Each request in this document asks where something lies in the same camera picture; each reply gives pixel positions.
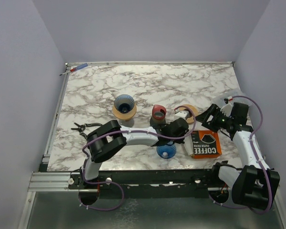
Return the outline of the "clear grey glass carafe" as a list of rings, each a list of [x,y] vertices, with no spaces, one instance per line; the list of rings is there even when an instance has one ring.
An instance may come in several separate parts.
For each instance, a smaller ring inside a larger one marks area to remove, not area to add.
[[[123,125],[126,126],[126,127],[133,127],[133,125],[134,125],[134,119],[131,118],[131,119],[128,119],[128,120],[124,120]]]

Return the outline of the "blue cone dripper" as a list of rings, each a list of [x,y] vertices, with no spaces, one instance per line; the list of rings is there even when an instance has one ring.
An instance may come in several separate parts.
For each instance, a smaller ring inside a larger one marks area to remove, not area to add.
[[[134,99],[128,94],[121,94],[115,98],[114,107],[122,114],[129,113],[134,108]]]

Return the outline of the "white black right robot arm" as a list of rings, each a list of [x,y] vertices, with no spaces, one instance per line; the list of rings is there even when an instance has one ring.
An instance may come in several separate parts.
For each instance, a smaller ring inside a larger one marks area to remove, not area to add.
[[[254,129],[247,125],[248,110],[247,104],[238,102],[222,108],[212,104],[196,120],[213,132],[224,129],[235,144],[243,166],[238,171],[229,164],[216,164],[215,172],[209,175],[210,183],[216,187],[226,183],[235,204],[265,213],[273,204],[280,175],[266,164],[258,149]]]

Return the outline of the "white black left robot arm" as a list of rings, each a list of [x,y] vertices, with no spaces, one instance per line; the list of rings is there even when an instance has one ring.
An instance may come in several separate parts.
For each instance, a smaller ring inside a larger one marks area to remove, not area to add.
[[[111,120],[90,132],[82,151],[86,159],[79,182],[85,188],[94,186],[103,162],[111,159],[125,146],[164,146],[170,142],[183,144],[191,134],[188,123],[178,118],[169,124],[147,128],[125,127]]]

